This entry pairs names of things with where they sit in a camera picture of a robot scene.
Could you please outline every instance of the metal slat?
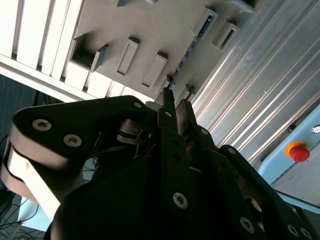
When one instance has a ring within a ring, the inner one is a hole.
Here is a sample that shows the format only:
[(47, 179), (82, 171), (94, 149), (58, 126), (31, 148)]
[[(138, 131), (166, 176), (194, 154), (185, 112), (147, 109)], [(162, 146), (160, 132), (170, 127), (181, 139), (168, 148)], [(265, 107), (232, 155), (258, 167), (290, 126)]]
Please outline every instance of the metal slat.
[(0, 0), (0, 54), (8, 58), (13, 53), (18, 4), (19, 0)]
[(70, 43), (74, 35), (81, 5), (82, 0), (70, 0), (70, 5), (63, 25), (62, 35), (51, 74), (52, 77), (57, 80), (61, 79), (65, 67), (65, 62), (69, 52)]
[(112, 79), (101, 75), (100, 73), (89, 73), (87, 93), (96, 98), (105, 98), (112, 82)]
[(42, 57), (41, 71), (51, 75), (56, 59), (60, 38), (71, 0), (56, 0), (52, 7), (52, 15), (48, 26), (46, 42)]
[(36, 69), (45, 34), (50, 0), (24, 0), (17, 61)]
[(89, 71), (69, 62), (66, 72), (65, 83), (79, 90), (84, 89)]

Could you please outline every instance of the light blue panel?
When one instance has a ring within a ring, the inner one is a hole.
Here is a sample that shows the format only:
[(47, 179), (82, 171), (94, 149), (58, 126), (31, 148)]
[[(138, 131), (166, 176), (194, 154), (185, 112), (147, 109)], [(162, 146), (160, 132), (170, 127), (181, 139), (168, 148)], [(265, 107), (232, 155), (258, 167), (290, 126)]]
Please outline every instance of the light blue panel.
[(311, 152), (320, 141), (320, 133), (315, 134), (312, 128), (320, 125), (320, 105), (263, 161), (258, 172), (267, 183), (273, 183), (295, 162), (285, 154), (285, 148), (292, 142), (303, 141)]

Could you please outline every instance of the aluminum profile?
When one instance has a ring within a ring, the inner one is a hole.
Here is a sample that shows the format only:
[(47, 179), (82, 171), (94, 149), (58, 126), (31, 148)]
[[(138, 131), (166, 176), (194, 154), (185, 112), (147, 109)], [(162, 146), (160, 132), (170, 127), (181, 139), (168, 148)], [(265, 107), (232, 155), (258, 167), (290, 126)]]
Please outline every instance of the aluminum profile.
[[(266, 2), (192, 101), (215, 143), (233, 145), (255, 167), (320, 102), (319, 11), (312, 0)], [(265, 26), (253, 31), (259, 21)]]

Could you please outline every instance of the slot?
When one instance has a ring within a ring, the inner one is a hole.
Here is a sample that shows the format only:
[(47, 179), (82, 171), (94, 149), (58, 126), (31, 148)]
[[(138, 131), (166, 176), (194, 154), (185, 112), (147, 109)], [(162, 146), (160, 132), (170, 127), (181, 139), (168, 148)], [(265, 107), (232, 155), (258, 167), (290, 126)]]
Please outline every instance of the slot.
[(224, 47), (227, 45), (228, 41), (231, 39), (232, 35), (235, 33), (234, 29), (231, 29), (231, 31), (229, 32), (229, 34), (226, 36), (226, 38), (224, 39), (224, 41), (221, 44), (221, 49), (224, 49)]

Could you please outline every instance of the black cable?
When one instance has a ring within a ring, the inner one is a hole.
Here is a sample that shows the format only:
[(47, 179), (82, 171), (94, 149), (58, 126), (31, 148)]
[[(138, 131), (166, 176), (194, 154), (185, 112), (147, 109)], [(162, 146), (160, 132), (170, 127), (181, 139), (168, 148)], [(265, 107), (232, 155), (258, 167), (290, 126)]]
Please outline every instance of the black cable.
[(0, 230), (3, 230), (3, 229), (7, 229), (10, 225), (12, 225), (12, 223), (8, 223), (8, 224), (5, 224), (8, 222), (8, 220), (12, 217), (13, 214), (15, 214), (15, 212), (20, 209), (20, 207), (26, 203), (28, 199), (26, 199), (23, 203), (20, 204), (20, 206), (18, 206), (11, 214), (9, 217), (7, 217), (7, 219), (4, 220), (4, 224), (0, 225)]
[(28, 235), (28, 236), (33, 240), (33, 239), (35, 239), (35, 238), (34, 238), (33, 236), (31, 236), (30, 233), (33, 233), (33, 232), (35, 232), (35, 231), (37, 231), (37, 230), (33, 230), (33, 231), (31, 231), (31, 232), (26, 232), (25, 230), (19, 229), (19, 231), (21, 231), (21, 232), (17, 232), (16, 235), (17, 235), (17, 234), (23, 234), (23, 235), (20, 235), (20, 236), (18, 236), (18, 237), (14, 237), (15, 239), (21, 239), (22, 237)]
[(12, 225), (12, 224), (21, 224), (21, 223), (23, 223), (23, 222), (25, 222), (25, 221), (28, 221), (28, 220), (30, 220), (30, 219), (32, 219), (35, 215), (37, 215), (37, 213), (38, 213), (38, 210), (39, 210), (39, 204), (38, 204), (38, 206), (36, 207), (36, 211), (35, 211), (35, 213), (31, 216), (31, 217), (29, 217), (29, 218), (27, 218), (27, 219), (24, 219), (24, 220), (21, 220), (21, 221), (14, 221), (14, 222), (11, 222), (11, 223), (8, 223), (8, 224), (2, 224), (1, 226), (0, 226), (0, 230), (2, 229), (6, 229), (6, 228), (8, 228), (10, 225)]

